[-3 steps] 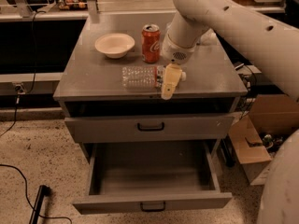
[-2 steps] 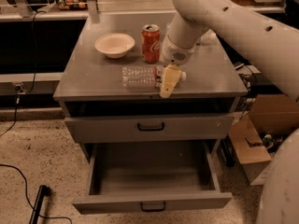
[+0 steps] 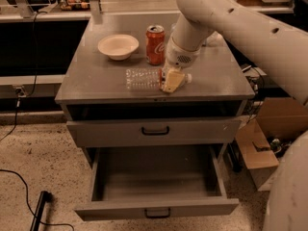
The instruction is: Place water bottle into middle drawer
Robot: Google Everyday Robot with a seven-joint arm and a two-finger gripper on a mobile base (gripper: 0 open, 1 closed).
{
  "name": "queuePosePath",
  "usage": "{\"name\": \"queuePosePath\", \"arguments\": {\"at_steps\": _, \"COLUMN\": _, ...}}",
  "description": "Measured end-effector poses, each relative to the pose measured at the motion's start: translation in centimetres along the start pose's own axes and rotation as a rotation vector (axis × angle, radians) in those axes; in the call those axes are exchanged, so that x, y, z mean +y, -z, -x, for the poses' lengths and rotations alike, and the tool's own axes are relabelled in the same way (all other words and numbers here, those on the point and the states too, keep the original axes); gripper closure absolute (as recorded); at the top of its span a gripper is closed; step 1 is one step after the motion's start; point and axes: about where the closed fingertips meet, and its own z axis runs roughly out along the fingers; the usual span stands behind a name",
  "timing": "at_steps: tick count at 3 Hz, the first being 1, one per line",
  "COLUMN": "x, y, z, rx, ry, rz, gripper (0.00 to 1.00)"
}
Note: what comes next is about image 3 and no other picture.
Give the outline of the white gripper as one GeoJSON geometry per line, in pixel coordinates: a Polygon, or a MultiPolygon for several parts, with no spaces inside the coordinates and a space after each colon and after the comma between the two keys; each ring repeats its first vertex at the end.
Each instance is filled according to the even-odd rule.
{"type": "Polygon", "coordinates": [[[173,38],[169,38],[165,53],[166,62],[162,68],[162,82],[160,89],[163,92],[173,93],[184,82],[186,75],[180,68],[190,67],[198,58],[200,50],[188,51],[178,46],[173,38]]]}

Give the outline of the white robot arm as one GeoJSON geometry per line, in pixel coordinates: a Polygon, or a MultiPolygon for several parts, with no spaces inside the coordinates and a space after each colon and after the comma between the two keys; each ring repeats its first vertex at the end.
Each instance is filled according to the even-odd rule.
{"type": "MultiPolygon", "coordinates": [[[[308,34],[236,0],[176,0],[180,17],[167,43],[166,64],[184,68],[214,31],[257,64],[302,105],[308,102],[308,34]]],[[[289,147],[271,185],[263,231],[308,231],[308,132],[289,147]]]]}

